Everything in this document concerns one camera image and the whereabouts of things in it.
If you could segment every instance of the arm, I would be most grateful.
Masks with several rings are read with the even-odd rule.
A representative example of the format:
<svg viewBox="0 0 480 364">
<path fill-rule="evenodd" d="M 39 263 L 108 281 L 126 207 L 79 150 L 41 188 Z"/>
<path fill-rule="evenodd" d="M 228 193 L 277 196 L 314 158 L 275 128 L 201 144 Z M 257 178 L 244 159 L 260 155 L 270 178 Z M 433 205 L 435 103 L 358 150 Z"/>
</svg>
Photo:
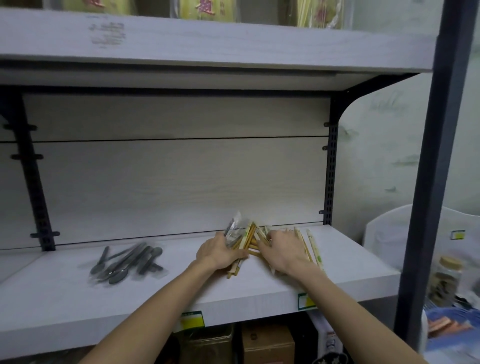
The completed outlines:
<svg viewBox="0 0 480 364">
<path fill-rule="evenodd" d="M 273 268 L 295 278 L 325 315 L 348 352 L 359 364 L 426 364 L 385 325 L 337 287 L 311 263 L 291 232 L 272 231 L 272 247 L 259 249 Z"/>
<path fill-rule="evenodd" d="M 218 232 L 198 250 L 197 258 L 125 321 L 110 332 L 80 364 L 152 364 L 181 313 L 217 269 L 228 267 L 246 250 L 230 250 Z"/>
</svg>

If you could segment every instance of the hand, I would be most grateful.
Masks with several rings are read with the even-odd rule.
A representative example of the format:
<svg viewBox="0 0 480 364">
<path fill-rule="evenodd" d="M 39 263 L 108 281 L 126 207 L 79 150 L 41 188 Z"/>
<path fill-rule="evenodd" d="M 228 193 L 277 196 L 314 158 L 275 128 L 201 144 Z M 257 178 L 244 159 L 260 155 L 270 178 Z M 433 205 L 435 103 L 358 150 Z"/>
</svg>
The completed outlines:
<svg viewBox="0 0 480 364">
<path fill-rule="evenodd" d="M 245 249 L 228 249 L 225 245 L 226 239 L 222 231 L 218 231 L 215 237 L 208 239 L 202 244 L 197 252 L 198 262 L 207 262 L 213 270 L 228 267 L 237 259 L 248 258 L 249 254 Z"/>
<path fill-rule="evenodd" d="M 275 270 L 291 276 L 295 265 L 310 263 L 305 254 L 303 242 L 292 232 L 272 230 L 269 237 L 272 240 L 272 246 L 261 241 L 258 249 Z"/>
</svg>

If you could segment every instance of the white wall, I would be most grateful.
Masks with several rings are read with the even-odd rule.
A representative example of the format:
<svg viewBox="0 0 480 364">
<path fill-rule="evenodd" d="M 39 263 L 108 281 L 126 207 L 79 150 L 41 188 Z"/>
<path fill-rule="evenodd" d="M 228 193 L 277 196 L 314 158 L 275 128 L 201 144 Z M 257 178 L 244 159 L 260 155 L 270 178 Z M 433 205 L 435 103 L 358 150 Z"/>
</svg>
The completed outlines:
<svg viewBox="0 0 480 364">
<path fill-rule="evenodd" d="M 354 27 L 437 34 L 442 3 L 364 0 L 357 2 Z M 444 205 L 480 214 L 480 37 L 474 43 Z M 340 120 L 333 226 L 354 240 L 360 241 L 368 221 L 413 200 L 431 79 L 421 74 L 367 95 Z"/>
</svg>

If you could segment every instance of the glass jar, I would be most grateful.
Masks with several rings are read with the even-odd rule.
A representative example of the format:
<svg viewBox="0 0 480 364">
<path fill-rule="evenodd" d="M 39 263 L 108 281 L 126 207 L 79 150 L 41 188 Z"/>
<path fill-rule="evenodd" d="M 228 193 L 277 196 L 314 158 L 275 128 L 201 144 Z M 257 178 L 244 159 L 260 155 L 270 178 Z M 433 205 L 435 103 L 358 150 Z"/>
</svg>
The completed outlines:
<svg viewBox="0 0 480 364">
<path fill-rule="evenodd" d="M 438 307 L 450 307 L 462 276 L 462 262 L 451 256 L 440 257 L 440 264 L 432 277 L 428 298 Z"/>
</svg>

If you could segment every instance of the shelf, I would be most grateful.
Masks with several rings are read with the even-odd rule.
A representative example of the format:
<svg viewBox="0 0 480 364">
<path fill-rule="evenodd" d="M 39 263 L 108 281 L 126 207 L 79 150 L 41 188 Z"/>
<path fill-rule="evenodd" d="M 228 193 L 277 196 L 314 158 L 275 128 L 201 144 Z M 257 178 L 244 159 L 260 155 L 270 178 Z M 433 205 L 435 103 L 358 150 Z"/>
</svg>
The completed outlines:
<svg viewBox="0 0 480 364">
<path fill-rule="evenodd" d="M 431 72 L 436 38 L 0 9 L 0 84 L 346 89 Z"/>
<path fill-rule="evenodd" d="M 314 234 L 330 279 L 357 301 L 397 294 L 400 273 L 328 225 L 307 226 Z M 305 226 L 301 227 L 304 237 Z M 117 286 L 88 282 L 101 246 L 59 247 L 0 285 L 0 359 L 93 345 L 195 259 L 205 234 L 161 241 L 157 262 L 169 271 Z M 115 245 L 112 250 L 121 250 Z M 257 257 L 236 277 L 217 275 L 187 311 L 202 311 L 207 326 L 298 310 L 302 290 L 288 277 L 274 277 Z"/>
</svg>

